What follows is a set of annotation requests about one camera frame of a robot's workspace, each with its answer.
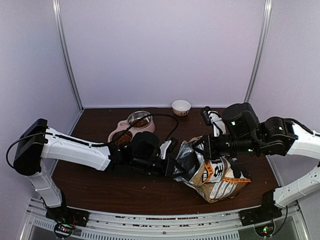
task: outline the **white panel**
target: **white panel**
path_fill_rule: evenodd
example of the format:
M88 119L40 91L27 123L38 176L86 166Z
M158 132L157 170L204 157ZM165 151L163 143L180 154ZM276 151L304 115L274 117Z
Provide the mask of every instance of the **white panel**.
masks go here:
M7 148L38 118L68 132L79 114L51 0L0 1L0 113L0 239L15 240L33 189Z
M85 107L242 102L263 0L61 0Z
M320 4L318 0L273 1L268 39L251 103L260 121L295 118L320 131ZM288 184L309 172L318 160L273 156L279 178ZM320 236L320 192L299 203L311 239Z

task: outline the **white wall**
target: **white wall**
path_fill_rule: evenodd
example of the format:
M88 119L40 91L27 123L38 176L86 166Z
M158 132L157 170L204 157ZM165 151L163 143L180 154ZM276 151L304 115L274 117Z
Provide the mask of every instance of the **white wall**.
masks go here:
M263 0L63 0L74 77L85 107L242 102Z
M320 4L318 0L273 1L262 63L251 103L265 121L295 118L320 132ZM273 156L284 184L305 175L318 160ZM320 192L299 201L311 239L320 236Z
M0 239L14 240L33 189L7 166L8 146L38 118L66 133L79 114L51 0L0 1L0 113Z

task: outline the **orange label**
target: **orange label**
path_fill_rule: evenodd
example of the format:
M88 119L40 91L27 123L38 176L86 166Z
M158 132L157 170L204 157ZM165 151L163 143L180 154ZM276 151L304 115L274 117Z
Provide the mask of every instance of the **orange label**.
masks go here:
M204 167L208 172L208 177L204 181L204 183L207 183L207 182L209 182L209 180L211 179L212 174L214 174L215 171L213 170L213 168L212 168L212 166L210 164L210 161L205 161L204 162Z
M229 182L229 183L251 183L251 180L248 178L230 178L224 177L222 181Z

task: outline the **wooden tabletop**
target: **wooden tabletop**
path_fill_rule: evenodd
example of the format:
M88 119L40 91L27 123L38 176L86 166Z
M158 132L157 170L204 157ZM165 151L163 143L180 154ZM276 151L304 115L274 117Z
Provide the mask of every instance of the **wooden tabletop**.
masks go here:
M111 108L86 109L72 135L93 142L106 142L108 135L129 114L145 110L150 113L171 114L170 108ZM172 137L183 140L209 134L212 128L203 123L199 108L179 117L179 127ZM154 117L155 134L163 142L175 121L162 116ZM53 180L66 195L68 206L94 211L176 215L212 213L253 207L261 204L262 194L278 187L275 176L264 156L239 155L238 163L250 174L252 183L235 198L207 203L194 189L173 179L141 175L137 172L103 172L88 166L59 161Z

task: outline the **vertical metal rail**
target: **vertical metal rail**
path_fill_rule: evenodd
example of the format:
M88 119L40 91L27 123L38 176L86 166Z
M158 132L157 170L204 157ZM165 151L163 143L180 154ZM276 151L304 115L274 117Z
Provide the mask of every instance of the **vertical metal rail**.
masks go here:
M263 50L266 45L266 40L267 40L267 36L268 36L268 31L269 31L272 2L273 2L273 0L265 0L265 3L264 3L264 12L263 12L263 17L262 17L260 38L259 38L259 42L258 42L258 48L256 51L256 55L255 55L255 60L254 60L254 64L253 64L253 69L252 69L252 73L251 73L249 86L248 86L248 89L246 91L246 95L244 98L245 102L248 102L250 100L255 83L256 83L256 80L257 80L259 67L260 67L261 60L262 60Z
M62 16L61 16L61 10L60 10L60 0L52 0L52 4L53 4L54 18L56 21L56 26L58 28L58 33L59 33L59 37L60 37L60 43L61 43L61 47L62 47L65 68L66 68L66 71L68 74L68 78L69 78L69 81L71 84L72 92L75 97L76 103L78 105L79 110L82 111L84 109L84 107L83 107L81 99L80 99L80 95L79 95L79 91L78 91L77 84L75 81L74 73L73 73L73 70L71 67L71 61L70 61L70 56L68 53L67 41L66 41L66 36L65 36L64 26L63 26Z

